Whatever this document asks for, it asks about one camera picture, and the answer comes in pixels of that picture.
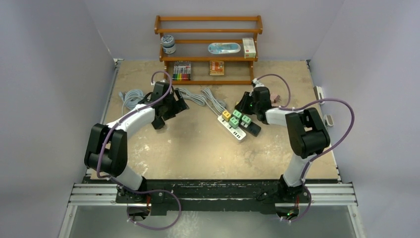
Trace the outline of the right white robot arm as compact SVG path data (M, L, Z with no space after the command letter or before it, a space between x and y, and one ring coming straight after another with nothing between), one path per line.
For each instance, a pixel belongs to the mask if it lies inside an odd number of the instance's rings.
M267 125L285 126L288 132L292 158L278 180L277 193L285 202L304 190L304 182L312 159L321 155L330 145L330 137L316 108L288 111L272 105L267 87L255 87L245 92L235 109L246 115L255 115Z

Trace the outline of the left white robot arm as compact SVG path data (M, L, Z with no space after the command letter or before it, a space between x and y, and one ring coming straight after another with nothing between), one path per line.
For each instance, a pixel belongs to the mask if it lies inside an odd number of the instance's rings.
M98 173L108 174L125 186L128 196L136 203L146 200L148 190L142 186L144 177L128 166L128 139L144 126L162 129L165 121L187 110L178 88L157 82L153 92L134 109L108 124L95 124L90 132L84 164Z

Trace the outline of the pink plug round socket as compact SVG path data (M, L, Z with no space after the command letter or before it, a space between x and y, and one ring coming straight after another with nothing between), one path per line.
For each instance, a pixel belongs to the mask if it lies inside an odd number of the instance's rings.
M280 100L281 100L281 97L280 97L278 94L274 94L274 93L272 93L272 94L270 95L270 101L271 101L272 103L278 103Z

